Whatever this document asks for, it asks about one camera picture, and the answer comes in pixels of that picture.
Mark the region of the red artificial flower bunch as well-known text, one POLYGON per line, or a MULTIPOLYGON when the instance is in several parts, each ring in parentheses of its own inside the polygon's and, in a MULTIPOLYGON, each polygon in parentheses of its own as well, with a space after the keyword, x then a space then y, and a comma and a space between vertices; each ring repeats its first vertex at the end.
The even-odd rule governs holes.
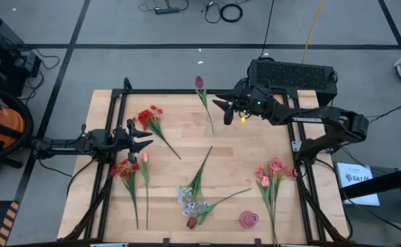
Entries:
POLYGON ((137 212, 137 199, 136 199, 136 188, 135 188, 135 177, 136 173, 140 170, 140 165, 138 163, 131 163, 128 159, 125 159, 119 163, 112 166, 110 175, 112 177, 120 177, 125 188, 128 190, 131 200, 133 202, 133 207, 135 210, 135 221, 136 227, 139 228, 139 218, 137 212))
POLYGON ((181 159, 175 149, 167 141, 161 127, 161 120, 163 119, 163 109, 155 105, 151 105, 149 108, 139 112, 133 117, 135 123, 139 123, 144 131, 150 130, 157 135, 172 151, 181 159))

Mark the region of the pink glass vase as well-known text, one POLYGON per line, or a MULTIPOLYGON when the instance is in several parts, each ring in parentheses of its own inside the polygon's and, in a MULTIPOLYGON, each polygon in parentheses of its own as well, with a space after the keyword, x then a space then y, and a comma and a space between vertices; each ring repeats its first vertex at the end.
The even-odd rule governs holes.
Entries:
POLYGON ((243 228, 253 228, 259 221, 259 217, 252 211, 244 211, 240 214, 239 222, 243 228))

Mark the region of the dark red artificial tulip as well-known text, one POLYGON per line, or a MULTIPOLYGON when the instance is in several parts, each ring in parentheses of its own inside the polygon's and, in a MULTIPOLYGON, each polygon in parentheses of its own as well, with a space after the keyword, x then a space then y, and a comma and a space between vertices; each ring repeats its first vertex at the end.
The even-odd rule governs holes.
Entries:
POLYGON ((193 229, 198 225, 202 225, 207 218, 207 216, 222 202, 244 192, 249 191, 249 189, 244 189, 233 193, 219 201, 210 204, 208 202, 188 202, 184 214, 189 216, 187 221, 187 227, 193 229))
POLYGON ((211 132, 214 133, 214 123, 213 119, 211 118, 211 114, 208 109, 208 103, 207 103, 207 90, 204 88, 204 82, 202 77, 197 76, 195 79, 195 92, 199 99, 201 100, 206 112, 207 112, 207 120, 210 123, 211 126, 211 132))

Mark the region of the black computer case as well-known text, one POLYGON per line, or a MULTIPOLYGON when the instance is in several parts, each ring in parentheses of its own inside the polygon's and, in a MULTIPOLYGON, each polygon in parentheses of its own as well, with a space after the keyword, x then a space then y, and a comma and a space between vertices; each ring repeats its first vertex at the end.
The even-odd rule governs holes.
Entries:
POLYGON ((338 75, 333 67, 260 58, 251 61, 247 76, 249 87, 283 90, 295 99, 298 91, 314 91, 320 106, 337 96, 338 75))

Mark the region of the white paper sheet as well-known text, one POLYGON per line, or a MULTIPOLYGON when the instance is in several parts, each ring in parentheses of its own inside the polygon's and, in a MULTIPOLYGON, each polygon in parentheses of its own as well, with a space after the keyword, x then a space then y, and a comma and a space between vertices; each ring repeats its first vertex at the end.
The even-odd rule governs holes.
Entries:
POLYGON ((361 184, 377 176, 377 172, 373 171, 370 166, 354 163, 336 163, 335 169, 339 188, 347 194, 347 199, 343 200, 344 204, 354 203, 361 206, 380 206, 380 199, 376 193, 367 193, 359 196, 365 187, 362 185, 357 187, 357 184, 361 184))

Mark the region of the pink artificial tulip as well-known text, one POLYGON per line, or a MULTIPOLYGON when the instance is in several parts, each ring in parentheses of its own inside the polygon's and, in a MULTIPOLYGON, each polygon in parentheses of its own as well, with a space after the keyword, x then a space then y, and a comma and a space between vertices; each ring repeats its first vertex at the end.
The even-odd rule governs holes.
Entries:
POLYGON ((260 190, 260 193, 262 194, 262 199, 266 205, 269 219, 270 219, 270 225, 271 225, 271 233, 272 233, 272 239, 273 239, 273 245, 275 246, 277 244, 277 238, 275 234, 275 217, 274 217, 274 210, 273 210, 273 199, 272 199, 272 194, 271 190, 273 188, 271 180, 268 176, 262 175, 261 179, 256 181, 258 188, 260 190))
POLYGON ((142 175, 144 177, 145 188, 146 188, 146 229, 148 229, 148 216, 149 216, 148 185, 149 185, 149 182, 150 182, 147 165, 148 165, 148 155, 146 153, 143 153, 142 156, 141 156, 140 170, 141 170, 142 175))

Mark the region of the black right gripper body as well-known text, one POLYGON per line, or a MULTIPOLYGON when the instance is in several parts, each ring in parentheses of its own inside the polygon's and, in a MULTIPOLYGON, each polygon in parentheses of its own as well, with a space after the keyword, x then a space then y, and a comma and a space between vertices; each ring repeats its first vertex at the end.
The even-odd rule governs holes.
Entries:
POLYGON ((270 119, 275 111, 275 99, 267 89, 255 86, 249 90, 243 85, 236 85, 233 89, 233 111, 270 119))

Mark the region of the black metal stand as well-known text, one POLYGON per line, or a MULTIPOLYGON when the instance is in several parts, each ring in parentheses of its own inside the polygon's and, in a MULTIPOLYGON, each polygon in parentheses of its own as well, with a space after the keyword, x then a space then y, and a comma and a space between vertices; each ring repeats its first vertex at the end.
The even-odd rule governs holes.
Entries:
MULTIPOLYGON (((381 201, 379 207, 364 207, 352 204, 359 209, 363 209, 376 219, 401 231, 401 170, 394 172, 383 172, 373 167, 377 172, 374 178, 357 184, 357 187, 364 186, 364 191, 359 196, 367 193, 376 193, 381 201)), ((347 194, 340 189, 341 199, 347 199, 347 194)))

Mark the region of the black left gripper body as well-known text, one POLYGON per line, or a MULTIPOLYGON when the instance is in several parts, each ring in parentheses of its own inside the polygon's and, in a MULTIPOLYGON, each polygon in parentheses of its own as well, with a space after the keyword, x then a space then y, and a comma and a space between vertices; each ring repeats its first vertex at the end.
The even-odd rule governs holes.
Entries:
POLYGON ((136 143, 134 140, 133 132, 135 129, 135 124, 132 119, 127 119, 126 128, 122 126, 117 126, 115 129, 115 147, 120 150, 128 150, 128 161, 130 163, 136 163, 137 158, 135 156, 136 143))

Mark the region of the pink artificial flower bunch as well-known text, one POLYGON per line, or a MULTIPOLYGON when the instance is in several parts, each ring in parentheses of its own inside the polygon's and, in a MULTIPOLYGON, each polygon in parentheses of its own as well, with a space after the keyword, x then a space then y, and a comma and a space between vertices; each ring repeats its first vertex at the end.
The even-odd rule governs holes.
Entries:
POLYGON ((274 157, 270 161, 268 161, 265 165, 256 168, 255 170, 256 181, 261 179, 262 175, 268 176, 273 186, 271 194, 273 199, 274 217, 276 218, 277 197, 281 183, 285 179, 289 179, 292 181, 296 180, 297 171, 293 166, 285 165, 279 157, 274 157))

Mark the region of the orange black vacuum cleaner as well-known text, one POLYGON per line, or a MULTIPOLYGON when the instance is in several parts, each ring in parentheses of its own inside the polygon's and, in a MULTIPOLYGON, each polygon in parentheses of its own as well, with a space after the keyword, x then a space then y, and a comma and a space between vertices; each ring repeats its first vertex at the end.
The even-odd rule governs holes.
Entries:
POLYGON ((3 166, 22 168, 23 163, 12 155, 30 147, 33 131, 34 120, 28 107, 0 89, 0 169, 3 166))

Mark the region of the white artificial flower bunch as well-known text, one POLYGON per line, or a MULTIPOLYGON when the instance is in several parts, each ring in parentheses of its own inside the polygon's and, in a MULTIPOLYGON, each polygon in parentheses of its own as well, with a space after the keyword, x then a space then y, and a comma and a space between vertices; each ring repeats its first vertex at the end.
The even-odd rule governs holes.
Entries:
POLYGON ((209 148, 208 153, 196 172, 193 180, 184 187, 177 187, 177 202, 184 207, 182 212, 184 217, 196 217, 199 211, 206 209, 210 205, 210 203, 208 203, 203 196, 201 180, 203 170, 211 150, 212 146, 209 148))

